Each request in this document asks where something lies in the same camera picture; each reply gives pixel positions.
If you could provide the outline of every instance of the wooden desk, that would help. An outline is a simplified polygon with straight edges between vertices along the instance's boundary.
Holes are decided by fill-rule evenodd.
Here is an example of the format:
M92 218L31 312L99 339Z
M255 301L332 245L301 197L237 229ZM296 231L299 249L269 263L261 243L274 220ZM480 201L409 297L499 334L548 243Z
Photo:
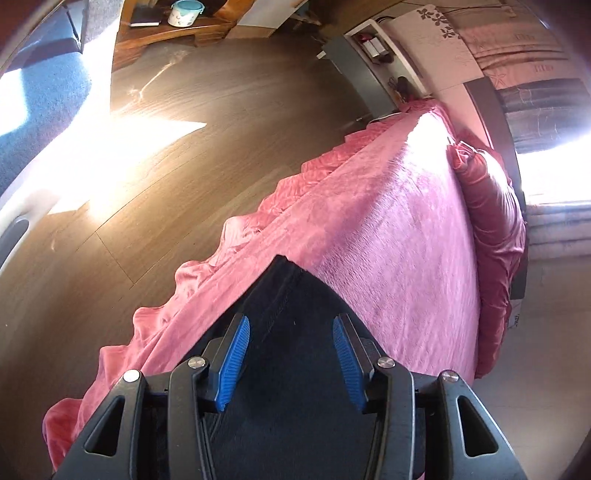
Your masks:
M215 43L223 39L236 22L250 9L254 0L228 0L213 17L198 17L191 27L172 27L166 22L165 15L157 27L129 26L136 4L141 0L126 0L121 12L119 34L113 55L113 70L133 63L139 58L147 45L169 38L193 35L195 46Z

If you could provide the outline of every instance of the cable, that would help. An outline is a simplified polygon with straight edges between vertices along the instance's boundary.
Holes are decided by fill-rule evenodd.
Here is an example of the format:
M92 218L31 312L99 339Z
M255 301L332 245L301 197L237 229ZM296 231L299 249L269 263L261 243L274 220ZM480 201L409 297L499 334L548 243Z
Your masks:
M412 2L407 2L407 1L404 1L404 0L402 2L400 2L400 3L401 4L407 4L407 5L416 5L418 7L426 7L428 5L428 4L414 4ZM504 6L505 5L481 5L479 7L438 7L437 5L435 5L435 7L437 7L437 8L445 8L445 9L452 8L454 11L467 10L467 9L470 9L470 8L502 8Z
M369 124L373 124L374 122L379 122L381 120L386 120L387 118L390 118L391 116L394 116L394 115L398 115L399 113L402 113L402 112L394 112L394 113L391 113L389 115L384 115L384 116L380 116L378 118L374 118L373 120L371 120L371 121L368 122L368 125Z
M443 13L445 13L445 14L451 14L451 13L454 13L454 12L459 12L460 10L467 10L467 9L470 9L470 8L503 8L503 7L504 7L504 5L488 5L486 7L462 7L462 8L456 8L454 10L447 10L447 11L445 11Z

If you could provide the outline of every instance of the bed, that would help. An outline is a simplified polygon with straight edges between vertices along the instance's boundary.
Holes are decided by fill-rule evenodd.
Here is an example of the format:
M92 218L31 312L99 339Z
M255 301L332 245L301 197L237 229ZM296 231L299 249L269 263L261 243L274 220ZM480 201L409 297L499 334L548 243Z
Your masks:
M228 219L216 253L177 270L172 298L136 311L130 344L101 349L84 398L49 410L54 467L126 370L172 370L276 255L334 289L408 369L451 368L471 382L480 297L470 217L447 156L454 142L441 104L414 102L305 163L255 213Z

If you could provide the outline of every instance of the red object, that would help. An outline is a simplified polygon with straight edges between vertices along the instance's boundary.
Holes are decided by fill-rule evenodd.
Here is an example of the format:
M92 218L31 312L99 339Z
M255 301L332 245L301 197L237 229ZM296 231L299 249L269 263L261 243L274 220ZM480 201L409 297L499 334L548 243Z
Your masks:
M503 171L502 158L495 154L464 142L450 147L450 161L474 228L480 289L477 378L489 373L499 356L511 313L509 287L525 248L519 202Z

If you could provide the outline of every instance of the metal bolt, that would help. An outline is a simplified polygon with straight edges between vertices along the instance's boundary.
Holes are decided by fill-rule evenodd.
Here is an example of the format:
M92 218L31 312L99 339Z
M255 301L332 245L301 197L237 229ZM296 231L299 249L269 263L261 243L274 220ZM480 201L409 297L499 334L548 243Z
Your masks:
M442 379L449 383L455 383L460 380L460 375L455 373L453 370L445 370L441 373Z
M392 368L396 363L388 356L378 358L378 366L382 368Z
M139 380L139 371L127 370L127 372L123 374L123 380L125 380L127 383L133 383L136 380Z
M207 362L202 356L194 356L187 363L191 368L203 368Z

